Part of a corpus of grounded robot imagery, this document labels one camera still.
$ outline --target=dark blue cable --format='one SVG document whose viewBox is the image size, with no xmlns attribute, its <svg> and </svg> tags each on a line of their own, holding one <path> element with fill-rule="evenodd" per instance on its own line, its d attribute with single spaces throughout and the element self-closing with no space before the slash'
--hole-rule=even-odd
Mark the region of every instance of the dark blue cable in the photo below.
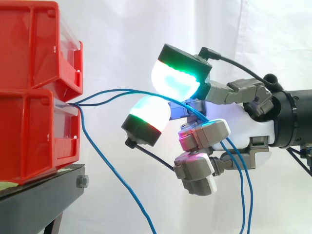
<svg viewBox="0 0 312 234">
<path fill-rule="evenodd" d="M 118 94 L 114 97 L 112 97 L 111 99 L 107 100 L 107 101 L 104 101 L 104 102 L 100 102 L 100 103 L 93 103 L 93 104 L 80 104 L 84 101 L 87 101 L 95 96 L 98 96 L 98 95 L 101 95 L 101 94 L 105 94 L 105 93 L 109 93 L 109 92 L 118 92 L 118 91 L 125 91 L 126 93 L 121 93 L 121 94 Z M 121 97 L 123 95 L 129 95 L 129 94 L 147 94 L 147 95 L 152 95 L 152 96 L 156 96 L 156 97 L 160 97 L 160 98 L 163 98 L 165 100 L 168 100 L 168 101 L 172 101 L 180 106 L 183 106 L 184 108 L 186 108 L 187 110 L 189 110 L 190 112 L 193 112 L 200 120 L 202 120 L 203 122 L 209 122 L 208 119 L 200 112 L 198 112 L 197 110 L 194 110 L 192 107 L 188 106 L 188 105 L 185 105 L 184 103 L 182 102 L 179 102 L 179 101 L 176 101 L 172 98 L 169 98 L 169 97 L 166 97 L 166 96 L 163 96 L 163 95 L 159 95 L 159 94 L 154 94 L 154 93 L 150 93 L 150 92 L 146 92 L 146 91 L 140 91 L 140 90 L 134 90 L 134 89 L 112 89 L 112 90 L 105 90 L 105 91 L 102 91 L 102 92 L 98 92 L 96 94 L 93 94 L 89 97 L 86 97 L 84 98 L 83 100 L 80 100 L 78 102 L 75 103 L 75 105 L 77 106 L 77 104 L 80 104 L 81 106 L 99 106 L 99 105 L 103 105 L 103 104 L 106 104 L 118 97 Z M 253 188 L 252 188 L 252 184 L 251 184 L 251 180 L 250 180 L 250 177 L 249 177 L 249 174 L 248 174 L 248 170 L 247 170 L 247 167 L 246 167 L 246 164 L 244 162 L 244 159 L 243 157 L 241 156 L 240 152 L 238 151 L 238 149 L 235 147 L 235 145 L 231 142 L 231 140 L 227 137 L 226 140 L 231 144 L 231 146 L 233 147 L 233 149 L 235 150 L 235 152 L 237 153 L 240 161 L 242 162 L 243 164 L 243 167 L 244 167 L 244 170 L 245 170 L 245 173 L 246 173 L 246 177 L 247 177 L 247 180 L 248 180 L 248 185 L 249 185 L 249 188 L 250 188 L 250 193 L 251 193 L 251 205 L 250 205 L 250 211 L 249 211 L 249 219 L 248 219 L 248 230 L 247 230 L 247 233 L 249 234 L 250 233 L 250 227 L 251 227 L 251 218 L 252 218 L 252 210 L 253 210 L 253 201 L 254 201 L 254 195 L 253 195 Z M 243 232 L 244 230 L 244 226 L 245 226 L 245 201 L 244 201 L 244 191 L 243 191 L 243 177 L 242 177 L 242 171 L 236 161 L 236 159 L 233 157 L 233 155 L 231 154 L 231 152 L 224 146 L 223 142 L 221 142 L 221 146 L 223 147 L 223 149 L 230 155 L 231 159 L 233 160 L 233 162 L 235 163 L 235 165 L 237 166 L 237 169 L 240 173 L 240 180 L 241 180 L 241 196 L 242 196 L 242 206 L 243 206 L 243 225 L 242 225 L 242 229 L 240 231 L 240 233 Z"/>
<path fill-rule="evenodd" d="M 113 171 L 113 173 L 117 176 L 117 178 L 120 180 L 120 182 L 128 189 L 128 191 L 130 192 L 130 194 L 132 195 L 132 197 L 134 198 L 134 200 L 136 201 L 136 203 L 138 204 L 138 206 L 140 207 L 142 213 L 144 214 L 144 216 L 146 217 L 151 230 L 153 232 L 153 234 L 157 234 L 156 230 L 153 226 L 152 220 L 149 217 L 149 215 L 147 214 L 147 212 L 145 211 L 142 203 L 140 202 L 140 200 L 138 199 L 136 193 L 132 190 L 132 188 L 130 187 L 129 184 L 127 184 L 127 182 L 121 177 L 121 175 L 116 171 L 116 169 L 113 167 L 113 165 L 109 162 L 109 160 L 104 156 L 104 154 L 101 152 L 101 150 L 97 147 L 97 145 L 92 141 L 91 137 L 89 136 L 86 127 L 85 127 L 85 122 L 84 122 L 84 115 L 83 115 L 83 111 L 81 109 L 81 107 L 78 104 L 71 104 L 76 106 L 79 110 L 80 110 L 80 114 L 81 114 L 81 125 L 82 125 L 82 130 L 84 132 L 84 134 L 86 135 L 87 139 L 89 140 L 89 142 L 91 143 L 91 145 L 93 146 L 93 148 L 96 150 L 96 152 L 100 155 L 100 157 L 104 160 L 104 162 L 107 164 L 107 166 Z"/>
</svg>

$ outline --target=white curtain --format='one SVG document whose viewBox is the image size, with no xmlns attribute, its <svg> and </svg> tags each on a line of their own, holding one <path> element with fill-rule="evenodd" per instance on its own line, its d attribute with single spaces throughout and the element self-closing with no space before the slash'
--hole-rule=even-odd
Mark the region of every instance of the white curtain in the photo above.
<svg viewBox="0 0 312 234">
<path fill-rule="evenodd" d="M 83 42 L 84 94 L 112 88 L 155 92 L 151 70 L 163 44 L 191 54 L 202 46 L 245 64 L 260 76 L 274 73 L 285 89 L 312 89 L 310 0 L 58 0 Z M 212 62 L 219 82 L 250 78 L 222 61 Z M 95 98 L 94 102 L 112 95 Z M 239 233 L 242 221 L 239 174 L 218 178 L 217 193 L 190 195 L 175 174 L 125 146 L 120 128 L 142 96 L 84 107 L 86 128 L 104 155 L 134 189 L 159 234 Z M 182 153 L 169 122 L 150 151 L 173 164 Z M 60 234 L 149 234 L 139 207 L 81 134 L 79 163 L 89 187 L 63 215 Z M 252 233 L 311 233 L 312 180 L 285 152 L 250 171 L 254 190 Z M 245 181 L 246 211 L 249 189 Z"/>
</svg>

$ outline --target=bolt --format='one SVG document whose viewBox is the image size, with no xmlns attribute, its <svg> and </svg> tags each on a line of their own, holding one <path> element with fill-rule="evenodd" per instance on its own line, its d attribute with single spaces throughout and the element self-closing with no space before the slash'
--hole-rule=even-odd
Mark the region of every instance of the bolt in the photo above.
<svg viewBox="0 0 312 234">
<path fill-rule="evenodd" d="M 87 188 L 89 185 L 89 177 L 87 175 L 78 175 L 76 186 L 77 188 Z"/>
</svg>

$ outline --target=green light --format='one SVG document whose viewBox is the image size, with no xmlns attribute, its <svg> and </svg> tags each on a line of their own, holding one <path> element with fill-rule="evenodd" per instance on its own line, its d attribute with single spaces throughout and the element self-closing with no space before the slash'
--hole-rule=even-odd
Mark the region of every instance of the green light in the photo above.
<svg viewBox="0 0 312 234">
<path fill-rule="evenodd" d="M 159 60 L 152 71 L 152 82 L 160 94 L 178 101 L 189 99 L 200 85 L 195 76 L 177 71 Z"/>
<path fill-rule="evenodd" d="M 130 111 L 130 114 L 139 117 L 161 132 L 170 119 L 170 113 L 168 103 L 160 97 L 153 96 L 142 98 Z"/>
</svg>

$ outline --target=red plastic bin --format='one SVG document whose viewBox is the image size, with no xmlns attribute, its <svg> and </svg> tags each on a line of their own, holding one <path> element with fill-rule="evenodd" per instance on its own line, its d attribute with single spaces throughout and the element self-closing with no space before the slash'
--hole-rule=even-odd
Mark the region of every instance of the red plastic bin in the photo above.
<svg viewBox="0 0 312 234">
<path fill-rule="evenodd" d="M 82 43 L 52 1 L 0 0 L 0 88 L 82 94 Z"/>
<path fill-rule="evenodd" d="M 80 115 L 48 90 L 0 90 L 0 181 L 24 184 L 79 160 Z"/>
</svg>

